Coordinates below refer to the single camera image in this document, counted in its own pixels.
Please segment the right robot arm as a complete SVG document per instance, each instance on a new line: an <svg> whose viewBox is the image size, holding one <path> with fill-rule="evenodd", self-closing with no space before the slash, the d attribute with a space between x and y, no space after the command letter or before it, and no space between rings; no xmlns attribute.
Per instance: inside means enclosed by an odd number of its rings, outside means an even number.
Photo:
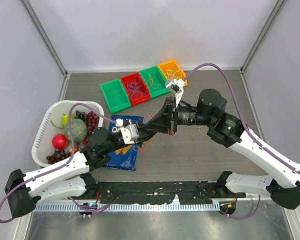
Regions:
<svg viewBox="0 0 300 240"><path fill-rule="evenodd" d="M277 152L262 141L239 118L225 111L227 100L215 89L204 89L192 106L167 97L161 110L145 125L150 132L170 134L178 126L207 126L215 143L231 149L262 168L266 175L242 175L224 171L218 178L216 193L250 193L271 198L279 206L294 210L300 205L300 164Z"/></svg>

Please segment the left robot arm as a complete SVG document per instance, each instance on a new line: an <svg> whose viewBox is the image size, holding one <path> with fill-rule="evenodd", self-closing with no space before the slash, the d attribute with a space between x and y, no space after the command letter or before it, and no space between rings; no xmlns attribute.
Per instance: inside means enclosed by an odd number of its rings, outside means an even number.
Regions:
<svg viewBox="0 0 300 240"><path fill-rule="evenodd" d="M115 133L97 127L87 139L87 146L70 157L35 171L12 171L4 188L12 218L32 212L52 185L101 168L110 161L109 153L133 144L142 146L155 134L143 123L128 124Z"/></svg>

